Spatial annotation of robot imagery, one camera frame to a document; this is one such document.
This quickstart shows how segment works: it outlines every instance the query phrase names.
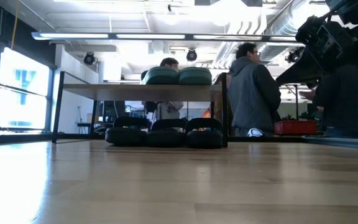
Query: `white shoe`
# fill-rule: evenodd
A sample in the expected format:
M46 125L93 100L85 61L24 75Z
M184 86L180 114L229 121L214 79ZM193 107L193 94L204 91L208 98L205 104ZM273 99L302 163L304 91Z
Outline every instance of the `white shoe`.
M248 137L263 137L264 132L257 129L257 128L251 128L248 131Z

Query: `window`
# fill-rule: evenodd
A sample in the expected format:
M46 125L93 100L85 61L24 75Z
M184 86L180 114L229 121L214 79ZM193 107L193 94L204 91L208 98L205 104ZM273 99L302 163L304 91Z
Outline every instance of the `window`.
M8 48L0 63L0 126L45 128L50 70Z

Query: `man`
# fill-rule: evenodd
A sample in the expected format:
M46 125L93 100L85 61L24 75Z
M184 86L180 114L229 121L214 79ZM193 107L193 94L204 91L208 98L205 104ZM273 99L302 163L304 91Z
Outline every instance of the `man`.
M325 135L358 138L358 57L321 80L316 91L301 93L313 100L326 126Z
M229 88L231 76L227 72L222 72L218 75L216 78L216 81L214 85L222 85L223 76L226 75L226 83L227 88ZM214 104L214 112L215 112L215 119L217 119L221 124L223 124L222 121L222 96L220 96ZM231 135L231 122L233 121L233 115L231 111L230 105L227 106L227 129L229 130L229 135Z
M255 44L244 43L230 67L229 99L233 111L232 127L236 136L247 136L258 128L273 136L273 118L281 102L278 85L263 65Z
M176 71L179 71L179 62L174 58L165 58L161 61L160 66L166 66L173 68ZM141 79L143 80L147 71L142 73ZM155 102L157 104L157 109L155 110L155 120L160 119L179 119L180 113L179 110L183 108L183 102Z

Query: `red box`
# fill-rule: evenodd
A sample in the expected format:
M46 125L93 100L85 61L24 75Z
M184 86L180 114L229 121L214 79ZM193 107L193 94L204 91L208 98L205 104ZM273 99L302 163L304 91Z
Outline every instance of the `red box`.
M316 134L315 121L280 121L274 124L274 134L302 135Z

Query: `wooden table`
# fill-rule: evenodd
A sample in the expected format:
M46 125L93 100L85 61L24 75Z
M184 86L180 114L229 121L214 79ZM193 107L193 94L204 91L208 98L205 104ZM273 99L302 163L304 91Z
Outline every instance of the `wooden table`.
M94 100L90 135L93 133L96 107L101 100L126 100L126 101L191 101L214 102L223 95L223 108L227 106L226 79L222 86L219 85L114 85L114 84L64 84L65 75L60 72L58 96L56 103L55 124L53 126L52 142L58 138L58 124L60 108L62 106L63 90L76 95ZM227 112L223 110L223 122L227 121ZM227 127L223 130L224 145L227 146Z

